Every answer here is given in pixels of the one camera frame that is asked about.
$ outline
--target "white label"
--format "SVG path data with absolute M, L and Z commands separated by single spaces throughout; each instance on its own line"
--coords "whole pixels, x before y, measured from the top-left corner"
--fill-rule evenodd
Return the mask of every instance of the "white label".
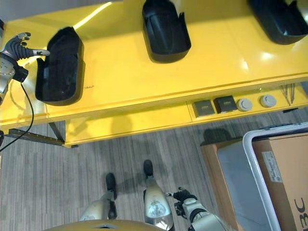
M 266 168 L 268 169 L 270 180 L 273 182 L 282 182 L 280 171 L 273 152 L 262 152 L 262 156 Z

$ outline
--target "black cable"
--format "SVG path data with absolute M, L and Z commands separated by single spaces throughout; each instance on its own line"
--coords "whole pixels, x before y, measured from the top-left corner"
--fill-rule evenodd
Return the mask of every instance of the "black cable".
M 2 152 L 4 149 L 6 149 L 8 146 L 10 146 L 12 143 L 14 143 L 14 142 L 16 142 L 17 140 L 19 140 L 23 135 L 25 135 L 26 133 L 28 133 L 28 132 L 30 131 L 30 129 L 31 129 L 31 127 L 32 127 L 32 124 L 33 124 L 33 121 L 34 121 L 34 111 L 33 111 L 32 103 L 31 103 L 31 101 L 30 101 L 30 99 L 29 99 L 29 96 L 28 96 L 28 94 L 27 94 L 27 92 L 26 92 L 26 90 L 25 90 L 23 84 L 20 83 L 20 85 L 21 85 L 21 87 L 23 88 L 24 93 L 25 93 L 25 95 L 26 95 L 26 97 L 27 97 L 27 99 L 28 99 L 28 101 L 29 101 L 30 107 L 31 107 L 31 112 L 32 112 L 31 124 L 30 124 L 30 126 L 28 127 L 28 129 L 27 129 L 23 134 L 21 134 L 21 135 L 20 135 L 19 137 L 17 137 L 15 140 L 13 140 L 12 142 L 9 142 L 7 145 L 5 145 L 3 148 L 1 148 L 1 149 L 0 149 L 0 152 Z

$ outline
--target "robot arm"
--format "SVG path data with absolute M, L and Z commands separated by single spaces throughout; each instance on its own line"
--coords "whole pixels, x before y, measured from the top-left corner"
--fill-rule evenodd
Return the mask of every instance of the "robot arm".
M 179 192 L 167 193 L 178 200 L 175 209 L 178 216 L 188 219 L 191 226 L 188 231 L 232 231 L 221 218 L 210 213 L 189 191 L 179 188 Z
M 15 79 L 22 83 L 28 75 L 28 71 L 19 66 L 17 61 L 32 56 L 47 56 L 50 54 L 46 50 L 26 48 L 25 40 L 29 40 L 30 36 L 31 34 L 28 32 L 16 35 L 5 44 L 0 52 L 0 104 L 4 100 L 10 81 Z

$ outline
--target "cardboard box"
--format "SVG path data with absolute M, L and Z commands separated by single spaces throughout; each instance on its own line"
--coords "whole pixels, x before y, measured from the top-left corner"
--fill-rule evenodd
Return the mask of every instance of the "cardboard box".
M 273 137 L 253 148 L 282 231 L 308 231 L 308 135 Z
M 217 156 L 218 148 L 231 143 L 232 142 L 222 142 L 206 145 L 202 146 L 201 150 L 215 195 L 215 200 L 218 205 L 219 216 L 236 231 L 244 231 L 236 221 L 228 186 Z

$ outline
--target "yellow surface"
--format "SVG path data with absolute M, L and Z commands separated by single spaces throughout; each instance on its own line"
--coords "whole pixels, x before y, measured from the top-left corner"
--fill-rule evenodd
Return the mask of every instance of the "yellow surface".
M 308 37 L 291 45 L 271 42 L 246 0 L 174 2 L 178 12 L 185 12 L 192 48 L 172 64 L 153 63 L 148 56 L 142 33 L 143 0 L 9 22 L 4 40 L 29 31 L 29 47 L 43 48 L 58 29 L 78 25 L 85 46 L 83 95 L 69 106 L 37 101 L 36 61 L 20 61 L 29 69 L 25 87 L 34 104 L 35 123 L 183 103 L 307 79 Z M 19 83 L 12 81 L 1 108 L 2 128 L 29 124 L 31 111 Z
M 263 107 L 259 100 L 266 94 L 274 96 L 277 104 L 272 108 Z M 308 99 L 300 84 L 295 88 L 295 100 L 289 106 L 281 88 L 258 89 L 250 92 L 234 94 L 234 100 L 248 98 L 253 103 L 253 109 L 249 112 L 240 112 L 238 110 L 228 113 L 206 115 L 196 118 L 193 111 L 193 102 L 183 103 L 165 108 L 153 108 L 152 110 L 143 110 L 132 113 L 124 113 L 104 117 L 97 115 L 93 117 L 76 118 L 66 121 L 66 145 L 74 145 L 85 142 L 99 141 L 120 136 L 139 134 L 149 131 L 157 131 L 167 128 L 176 128 L 200 123 L 220 121 L 224 119 L 239 118 L 251 116 L 265 112 L 285 110 L 295 107 L 308 106 Z

